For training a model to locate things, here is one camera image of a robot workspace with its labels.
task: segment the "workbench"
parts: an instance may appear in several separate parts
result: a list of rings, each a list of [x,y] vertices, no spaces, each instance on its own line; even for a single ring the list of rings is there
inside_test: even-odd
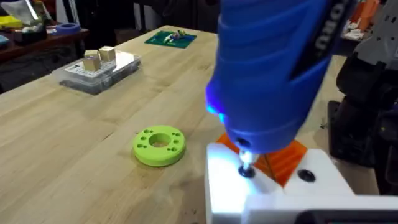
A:
[[[186,49],[144,44],[159,30],[117,46],[142,66],[97,96],[51,75],[0,95],[0,223],[205,223],[206,145],[224,132],[205,109],[217,36],[185,30],[197,35]],[[328,147],[320,125],[327,101],[342,97],[335,78],[344,59],[333,57],[297,136],[307,147]],[[174,165],[147,167],[131,156],[131,140],[160,124],[181,130],[187,149]],[[336,163],[355,191],[375,193],[372,170]]]

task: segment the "small cube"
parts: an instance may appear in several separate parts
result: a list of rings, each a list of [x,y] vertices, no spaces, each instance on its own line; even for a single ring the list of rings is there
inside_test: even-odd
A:
[[[116,59],[114,47],[104,46],[99,49],[99,54],[101,55],[101,60],[105,62],[110,62]]]
[[[101,68],[101,60],[98,56],[87,56],[83,59],[85,70],[95,72]]]
[[[85,57],[88,57],[88,56],[98,56],[98,51],[97,50],[86,50]]]

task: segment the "clear plastic box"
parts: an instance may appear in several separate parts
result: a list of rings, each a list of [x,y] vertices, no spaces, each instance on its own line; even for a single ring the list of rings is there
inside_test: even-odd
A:
[[[140,56],[117,50],[116,60],[101,61],[101,68],[95,72],[85,70],[83,59],[79,59],[52,73],[60,85],[97,95],[134,73],[140,64]]]

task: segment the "green 3d printed part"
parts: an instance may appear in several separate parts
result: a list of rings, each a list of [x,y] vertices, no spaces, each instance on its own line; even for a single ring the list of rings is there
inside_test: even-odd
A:
[[[171,165],[184,154],[185,138],[181,131],[171,126],[152,126],[137,134],[132,153],[148,166]]]

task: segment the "blue object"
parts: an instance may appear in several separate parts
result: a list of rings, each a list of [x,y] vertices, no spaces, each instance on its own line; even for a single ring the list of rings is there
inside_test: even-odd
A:
[[[0,47],[7,45],[9,42],[10,40],[7,37],[0,35]]]
[[[55,26],[56,34],[75,34],[80,31],[80,25],[74,23],[66,23]]]
[[[308,115],[351,0],[224,0],[207,108],[256,154],[287,146]]]

